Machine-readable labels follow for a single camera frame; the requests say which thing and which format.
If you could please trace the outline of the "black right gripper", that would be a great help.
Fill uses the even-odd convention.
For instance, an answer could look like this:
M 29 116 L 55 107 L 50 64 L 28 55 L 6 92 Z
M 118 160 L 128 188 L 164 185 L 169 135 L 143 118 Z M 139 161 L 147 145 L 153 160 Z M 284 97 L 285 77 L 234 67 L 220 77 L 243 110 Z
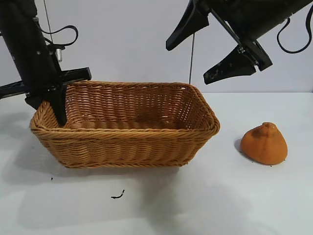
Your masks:
M 175 30 L 166 40 L 173 50 L 186 38 L 209 26 L 212 14 L 238 43 L 219 63 L 203 74 L 206 85 L 263 71 L 272 61 L 258 39 L 301 9 L 299 0 L 190 0 Z

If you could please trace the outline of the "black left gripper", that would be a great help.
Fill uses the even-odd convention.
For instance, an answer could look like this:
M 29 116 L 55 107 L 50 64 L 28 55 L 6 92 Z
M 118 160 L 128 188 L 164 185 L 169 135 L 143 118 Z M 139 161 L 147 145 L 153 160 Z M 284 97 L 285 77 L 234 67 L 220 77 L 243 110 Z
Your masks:
M 61 70 L 60 53 L 68 45 L 54 44 L 44 37 L 37 17 L 1 19 L 0 31 L 21 77 L 18 82 L 1 86 L 1 98 L 30 93 L 25 98 L 29 106 L 37 110 L 42 103 L 49 102 L 58 124 L 65 125 L 66 85 L 91 80 L 90 69 Z

